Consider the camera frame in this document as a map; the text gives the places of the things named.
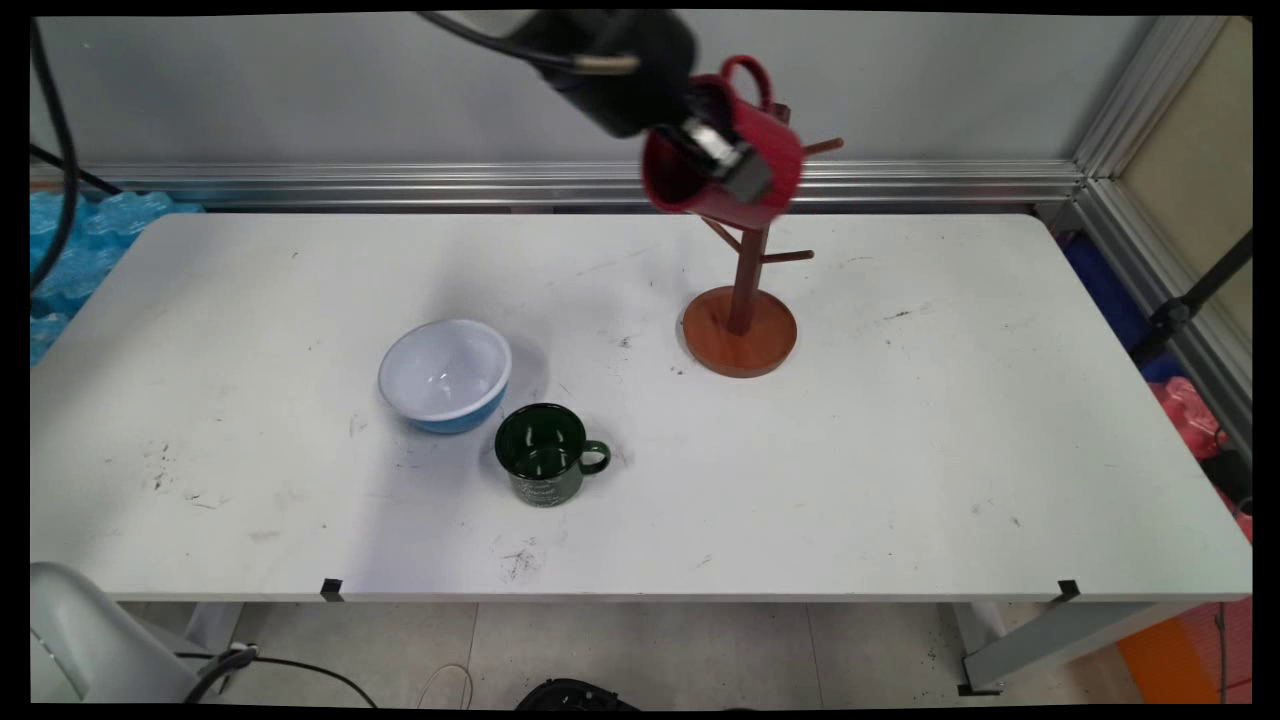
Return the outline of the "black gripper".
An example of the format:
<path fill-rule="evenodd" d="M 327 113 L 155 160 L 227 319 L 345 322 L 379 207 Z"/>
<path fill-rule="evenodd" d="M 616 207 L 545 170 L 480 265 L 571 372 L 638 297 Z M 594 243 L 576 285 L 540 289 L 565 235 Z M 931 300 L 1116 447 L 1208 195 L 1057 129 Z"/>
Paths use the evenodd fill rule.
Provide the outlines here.
<path fill-rule="evenodd" d="M 698 56 L 690 26 L 673 10 L 536 10 L 509 35 L 526 50 L 585 59 L 539 68 L 567 102 L 616 138 L 663 126 L 663 138 L 700 181 L 740 202 L 759 202 L 774 176 L 737 135 L 723 88 L 689 88 Z"/>

